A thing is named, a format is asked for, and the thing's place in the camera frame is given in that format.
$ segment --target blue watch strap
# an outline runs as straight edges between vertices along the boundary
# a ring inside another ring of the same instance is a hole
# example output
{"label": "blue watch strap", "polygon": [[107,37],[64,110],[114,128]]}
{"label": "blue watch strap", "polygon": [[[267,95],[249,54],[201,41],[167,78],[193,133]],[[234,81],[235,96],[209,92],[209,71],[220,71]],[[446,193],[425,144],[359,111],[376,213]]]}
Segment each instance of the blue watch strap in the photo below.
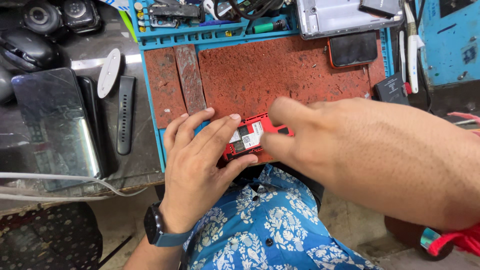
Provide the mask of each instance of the blue watch strap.
{"label": "blue watch strap", "polygon": [[186,233],[162,233],[159,235],[156,241],[156,246],[178,246],[187,241],[190,234],[192,234],[193,228]]}

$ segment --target red feature phone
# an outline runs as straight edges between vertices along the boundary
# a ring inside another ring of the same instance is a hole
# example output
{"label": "red feature phone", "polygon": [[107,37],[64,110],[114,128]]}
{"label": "red feature phone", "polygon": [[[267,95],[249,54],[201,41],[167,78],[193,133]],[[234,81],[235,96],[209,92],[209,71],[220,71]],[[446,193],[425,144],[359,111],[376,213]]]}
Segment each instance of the red feature phone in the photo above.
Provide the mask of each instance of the red feature phone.
{"label": "red feature phone", "polygon": [[265,131],[293,136],[293,131],[285,125],[274,127],[268,119],[268,113],[252,116],[240,122],[223,151],[223,159],[231,161],[246,154],[262,151],[260,137]]}

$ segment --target wrist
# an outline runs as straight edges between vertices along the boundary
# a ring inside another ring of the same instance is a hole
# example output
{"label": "wrist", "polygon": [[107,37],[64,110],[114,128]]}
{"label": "wrist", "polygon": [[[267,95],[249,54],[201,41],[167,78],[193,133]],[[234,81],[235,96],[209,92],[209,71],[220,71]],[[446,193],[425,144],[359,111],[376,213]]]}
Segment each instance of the wrist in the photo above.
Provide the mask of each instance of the wrist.
{"label": "wrist", "polygon": [[158,211],[162,217],[162,231],[164,233],[186,233],[195,225],[195,222],[189,221],[188,218],[183,217],[181,213],[172,209],[165,200],[162,201],[158,207]]}

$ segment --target computer mouse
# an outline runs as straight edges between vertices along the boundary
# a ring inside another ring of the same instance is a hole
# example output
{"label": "computer mouse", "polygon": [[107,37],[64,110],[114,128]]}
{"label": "computer mouse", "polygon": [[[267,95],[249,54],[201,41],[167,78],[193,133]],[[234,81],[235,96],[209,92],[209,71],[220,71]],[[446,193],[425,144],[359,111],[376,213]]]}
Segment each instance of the computer mouse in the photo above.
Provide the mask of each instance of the computer mouse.
{"label": "computer mouse", "polygon": [[26,28],[9,29],[0,37],[0,54],[23,71],[55,68],[60,61],[56,44]]}
{"label": "computer mouse", "polygon": [[0,104],[10,101],[13,95],[12,74],[0,66]]}

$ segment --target smartwatch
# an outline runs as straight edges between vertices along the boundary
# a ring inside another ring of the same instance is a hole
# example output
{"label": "smartwatch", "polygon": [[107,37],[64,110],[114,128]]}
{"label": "smartwatch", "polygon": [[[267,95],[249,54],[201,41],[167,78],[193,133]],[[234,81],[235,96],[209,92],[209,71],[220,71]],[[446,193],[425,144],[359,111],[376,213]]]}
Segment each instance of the smartwatch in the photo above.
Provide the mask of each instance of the smartwatch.
{"label": "smartwatch", "polygon": [[145,232],[148,242],[156,246],[178,246],[187,241],[193,228],[186,233],[164,233],[162,232],[163,221],[158,207],[161,201],[150,205],[144,218]]}

